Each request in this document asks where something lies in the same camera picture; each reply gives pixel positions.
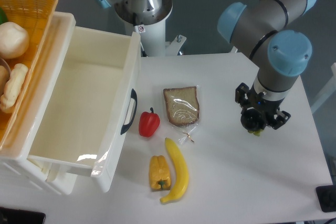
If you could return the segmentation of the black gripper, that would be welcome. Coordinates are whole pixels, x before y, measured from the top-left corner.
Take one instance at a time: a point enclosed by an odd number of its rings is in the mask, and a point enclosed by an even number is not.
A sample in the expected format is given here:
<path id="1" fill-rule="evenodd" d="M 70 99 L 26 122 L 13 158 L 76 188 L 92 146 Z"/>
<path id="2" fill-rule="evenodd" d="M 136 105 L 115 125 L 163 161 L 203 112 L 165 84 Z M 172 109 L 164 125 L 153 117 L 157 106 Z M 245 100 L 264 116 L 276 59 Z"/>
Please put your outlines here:
<path id="1" fill-rule="evenodd" d="M 245 83 L 241 83 L 235 90 L 235 102 L 242 109 L 249 109 L 250 105 L 257 110 L 268 122 L 268 126 L 274 130 L 279 129 L 287 123 L 291 114 L 286 111 L 278 110 L 280 107 L 279 101 L 268 101 L 264 99 L 264 95 L 257 94 L 255 88 L 249 87 Z"/>

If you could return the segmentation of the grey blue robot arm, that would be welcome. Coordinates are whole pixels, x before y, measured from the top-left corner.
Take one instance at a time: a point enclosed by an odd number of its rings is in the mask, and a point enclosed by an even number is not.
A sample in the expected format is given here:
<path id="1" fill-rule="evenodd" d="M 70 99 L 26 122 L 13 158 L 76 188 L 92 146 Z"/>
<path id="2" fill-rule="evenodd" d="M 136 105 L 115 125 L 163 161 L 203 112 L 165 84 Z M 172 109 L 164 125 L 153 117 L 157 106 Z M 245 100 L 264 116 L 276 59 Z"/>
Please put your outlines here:
<path id="1" fill-rule="evenodd" d="M 241 124 L 251 133 L 269 126 L 278 129 L 290 118 L 280 104 L 297 77 L 307 67 L 312 45 L 302 33 L 288 30 L 317 0 L 259 0 L 254 8 L 237 2 L 221 14 L 217 30 L 258 67 L 251 87 L 240 84 L 235 101 L 241 106 Z M 141 37 L 142 56 L 179 53 L 184 39 L 165 39 L 165 21 L 172 0 L 96 0 L 102 8 L 113 7 L 128 34 Z"/>

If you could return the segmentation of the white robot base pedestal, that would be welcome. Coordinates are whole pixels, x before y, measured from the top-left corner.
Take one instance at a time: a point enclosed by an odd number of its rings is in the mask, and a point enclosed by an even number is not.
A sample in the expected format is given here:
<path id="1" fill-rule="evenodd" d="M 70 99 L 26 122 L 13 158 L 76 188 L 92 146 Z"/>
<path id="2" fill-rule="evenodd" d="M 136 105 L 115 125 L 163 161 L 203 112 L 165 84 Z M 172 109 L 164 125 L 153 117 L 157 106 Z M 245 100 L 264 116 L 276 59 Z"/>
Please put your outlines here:
<path id="1" fill-rule="evenodd" d="M 123 0 L 114 5 L 116 14 L 124 23 L 127 35 L 141 36 L 142 57 L 181 56 L 186 37 L 177 35 L 166 40 L 166 20 L 172 9 L 172 0 Z"/>

